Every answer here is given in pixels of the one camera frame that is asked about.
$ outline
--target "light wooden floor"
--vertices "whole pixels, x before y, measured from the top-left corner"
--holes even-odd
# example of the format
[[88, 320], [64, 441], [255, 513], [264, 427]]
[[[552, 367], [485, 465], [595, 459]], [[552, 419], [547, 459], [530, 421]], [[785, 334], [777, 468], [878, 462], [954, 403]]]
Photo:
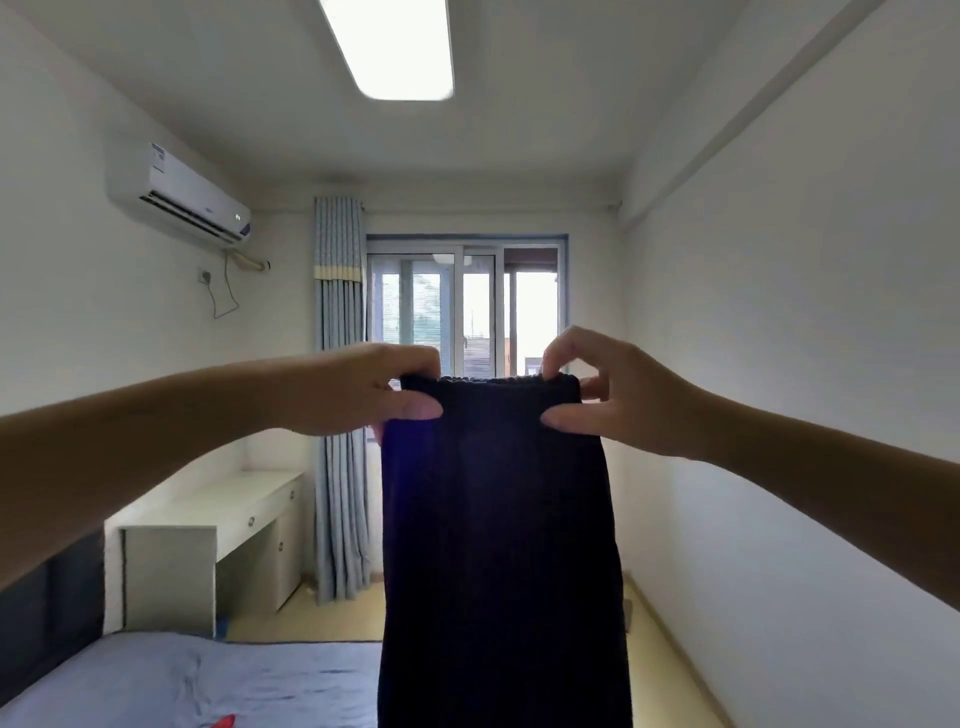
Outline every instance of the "light wooden floor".
[[[627, 635], [635, 728], [723, 728], [683, 662], [628, 587], [634, 619]], [[238, 617], [229, 627], [233, 642], [322, 642], [382, 640], [383, 584], [353, 601], [323, 606], [301, 586], [275, 615]]]

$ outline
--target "black knit fabric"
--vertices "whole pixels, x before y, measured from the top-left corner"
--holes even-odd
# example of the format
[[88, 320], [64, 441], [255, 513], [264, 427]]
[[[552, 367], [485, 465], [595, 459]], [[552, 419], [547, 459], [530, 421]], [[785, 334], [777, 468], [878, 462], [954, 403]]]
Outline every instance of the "black knit fabric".
[[444, 415], [384, 437], [380, 728], [631, 726], [603, 448], [540, 423], [577, 379], [402, 386]]

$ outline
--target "bed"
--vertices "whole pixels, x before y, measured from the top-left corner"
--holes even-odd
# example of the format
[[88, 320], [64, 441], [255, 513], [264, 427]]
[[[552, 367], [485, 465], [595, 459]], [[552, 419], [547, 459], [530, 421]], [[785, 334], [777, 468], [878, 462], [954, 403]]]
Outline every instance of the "bed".
[[216, 643], [103, 629], [103, 541], [0, 594], [0, 728], [376, 725], [380, 643]]

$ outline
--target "blue curtain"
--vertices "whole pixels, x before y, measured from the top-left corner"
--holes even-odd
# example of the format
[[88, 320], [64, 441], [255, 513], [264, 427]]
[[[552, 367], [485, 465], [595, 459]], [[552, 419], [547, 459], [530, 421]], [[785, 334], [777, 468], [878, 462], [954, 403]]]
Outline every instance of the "blue curtain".
[[[359, 200], [316, 201], [317, 351], [364, 340], [367, 232]], [[362, 430], [317, 443], [318, 601], [353, 599], [370, 586]]]

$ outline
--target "ceiling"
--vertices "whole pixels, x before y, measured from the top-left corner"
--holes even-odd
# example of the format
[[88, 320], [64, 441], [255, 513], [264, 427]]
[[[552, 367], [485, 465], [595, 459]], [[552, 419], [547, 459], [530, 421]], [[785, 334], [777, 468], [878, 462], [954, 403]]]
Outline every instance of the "ceiling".
[[448, 0], [455, 95], [360, 94], [316, 0], [6, 0], [240, 179], [625, 169], [745, 0]]

